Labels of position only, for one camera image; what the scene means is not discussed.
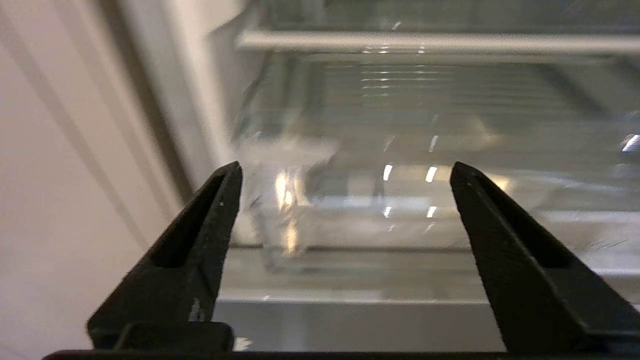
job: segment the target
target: clear plastic container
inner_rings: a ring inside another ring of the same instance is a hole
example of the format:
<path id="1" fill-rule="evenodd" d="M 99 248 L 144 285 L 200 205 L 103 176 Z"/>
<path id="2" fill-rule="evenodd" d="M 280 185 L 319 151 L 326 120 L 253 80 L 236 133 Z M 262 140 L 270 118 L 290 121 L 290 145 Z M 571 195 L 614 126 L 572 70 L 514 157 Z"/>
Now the clear plastic container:
<path id="1" fill-rule="evenodd" d="M 268 266 L 474 274 L 448 183 L 463 161 L 592 268 L 639 271 L 629 64 L 272 54 L 236 134 Z"/>

